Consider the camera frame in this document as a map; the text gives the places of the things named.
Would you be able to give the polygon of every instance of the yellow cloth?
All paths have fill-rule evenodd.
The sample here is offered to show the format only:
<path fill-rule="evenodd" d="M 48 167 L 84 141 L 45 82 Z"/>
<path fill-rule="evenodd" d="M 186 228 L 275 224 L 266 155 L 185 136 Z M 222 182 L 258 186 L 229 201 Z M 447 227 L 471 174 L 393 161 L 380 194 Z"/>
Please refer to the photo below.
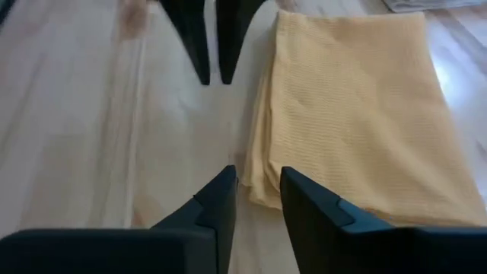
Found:
<path fill-rule="evenodd" d="M 243 184 L 280 209 L 291 166 L 396 225 L 485 225 L 425 41 L 423 14 L 280 11 Z"/>

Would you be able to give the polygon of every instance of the light wood floor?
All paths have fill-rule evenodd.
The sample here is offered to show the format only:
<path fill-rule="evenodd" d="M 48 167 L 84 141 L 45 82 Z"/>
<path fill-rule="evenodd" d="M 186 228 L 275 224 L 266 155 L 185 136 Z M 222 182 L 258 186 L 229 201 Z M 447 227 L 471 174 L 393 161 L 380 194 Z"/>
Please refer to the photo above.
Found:
<path fill-rule="evenodd" d="M 143 0 L 18 0 L 0 33 L 0 235 L 147 227 L 226 164 L 241 170 L 278 9 L 255 16 L 232 85 L 199 84 L 160 7 Z M 281 0 L 319 16 L 383 14 L 379 0 Z M 487 6 L 428 12 L 431 55 L 487 199 Z M 231 273 L 298 273 L 281 212 L 239 193 Z"/>

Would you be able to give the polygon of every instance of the yellow towel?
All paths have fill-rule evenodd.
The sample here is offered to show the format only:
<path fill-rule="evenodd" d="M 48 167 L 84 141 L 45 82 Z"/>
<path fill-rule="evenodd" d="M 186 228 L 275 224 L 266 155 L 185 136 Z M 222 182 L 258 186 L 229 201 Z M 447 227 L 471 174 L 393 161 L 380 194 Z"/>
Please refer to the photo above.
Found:
<path fill-rule="evenodd" d="M 280 209 L 291 166 L 395 225 L 486 225 L 425 41 L 423 14 L 280 11 L 243 184 Z"/>

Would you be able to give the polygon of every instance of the folded towel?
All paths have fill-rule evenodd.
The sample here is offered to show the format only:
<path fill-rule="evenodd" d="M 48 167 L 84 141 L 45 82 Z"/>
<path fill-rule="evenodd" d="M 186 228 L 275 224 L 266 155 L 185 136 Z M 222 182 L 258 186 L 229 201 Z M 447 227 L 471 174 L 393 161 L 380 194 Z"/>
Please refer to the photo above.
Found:
<path fill-rule="evenodd" d="M 486 225 L 425 41 L 423 14 L 280 11 L 242 178 L 280 209 L 292 166 L 395 225 Z"/>

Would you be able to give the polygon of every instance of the laminate floor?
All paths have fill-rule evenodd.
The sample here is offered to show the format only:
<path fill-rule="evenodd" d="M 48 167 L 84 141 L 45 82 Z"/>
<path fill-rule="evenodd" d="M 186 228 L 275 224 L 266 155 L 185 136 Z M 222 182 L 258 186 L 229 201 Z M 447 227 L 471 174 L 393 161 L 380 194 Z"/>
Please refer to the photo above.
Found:
<path fill-rule="evenodd" d="M 0 235 L 39 227 L 148 227 L 226 164 L 241 171 L 278 6 L 318 16 L 380 0 L 279 0 L 257 12 L 232 85 L 203 87 L 167 15 L 144 0 L 18 0 L 0 33 Z M 431 11 L 431 55 L 487 199 L 487 6 Z M 279 211 L 240 188 L 230 273 L 298 273 Z"/>

